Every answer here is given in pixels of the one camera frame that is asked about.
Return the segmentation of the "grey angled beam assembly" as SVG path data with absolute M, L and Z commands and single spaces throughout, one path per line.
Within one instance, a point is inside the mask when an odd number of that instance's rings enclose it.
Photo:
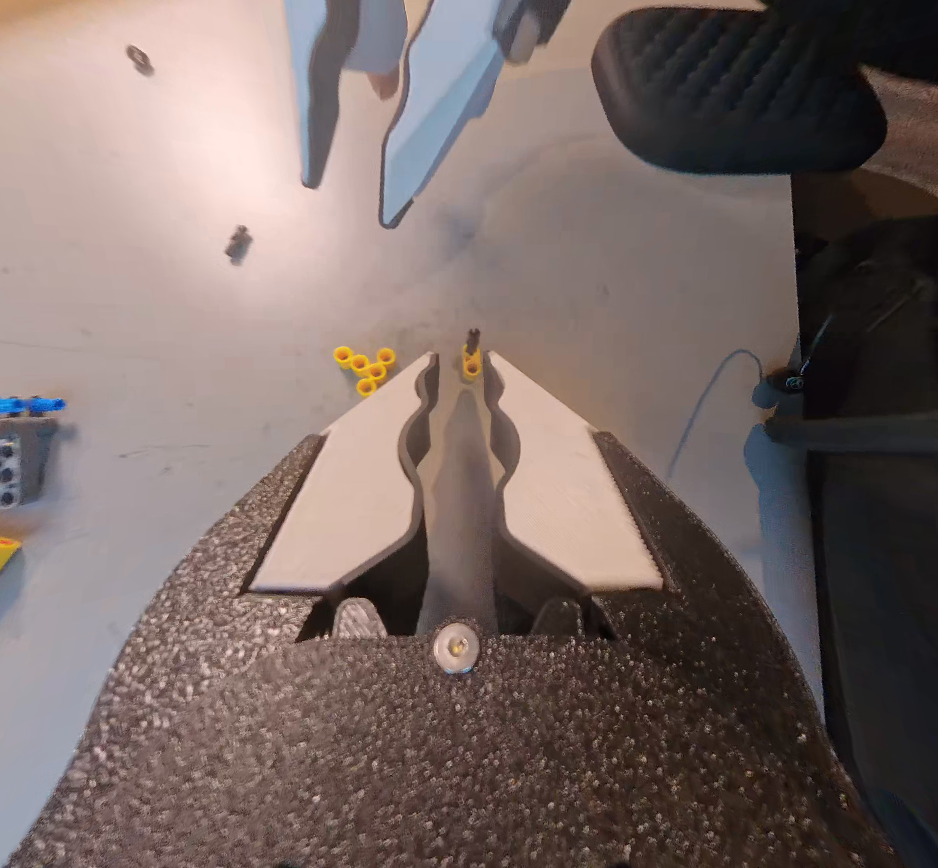
M 53 440 L 56 415 L 67 408 L 62 398 L 1 398 L 1 510 L 39 501 Z

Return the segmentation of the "person's torso black hoodie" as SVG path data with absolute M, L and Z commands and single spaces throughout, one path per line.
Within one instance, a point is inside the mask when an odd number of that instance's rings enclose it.
M 800 244 L 793 393 L 806 453 L 828 732 L 906 866 L 936 866 L 937 217 Z

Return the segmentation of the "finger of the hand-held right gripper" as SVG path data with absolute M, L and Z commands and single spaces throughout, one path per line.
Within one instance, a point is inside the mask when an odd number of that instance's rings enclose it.
M 320 187 L 339 116 L 341 61 L 329 44 L 327 0 L 283 0 L 298 107 L 301 182 Z
M 505 63 L 503 0 L 430 0 L 405 53 L 402 98 L 382 147 L 379 218 L 395 228 Z

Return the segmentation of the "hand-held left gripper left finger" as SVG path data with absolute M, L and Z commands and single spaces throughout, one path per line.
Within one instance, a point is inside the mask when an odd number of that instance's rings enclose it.
M 427 352 L 331 423 L 250 576 L 250 593 L 326 595 L 402 548 L 424 515 L 439 355 Z

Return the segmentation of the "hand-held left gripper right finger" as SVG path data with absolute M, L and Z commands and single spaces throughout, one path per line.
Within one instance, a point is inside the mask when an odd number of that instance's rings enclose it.
M 520 586 L 532 596 L 558 586 L 591 596 L 662 590 L 641 536 L 597 441 L 597 429 L 495 351 L 484 358 L 490 449 L 503 469 L 497 524 Z

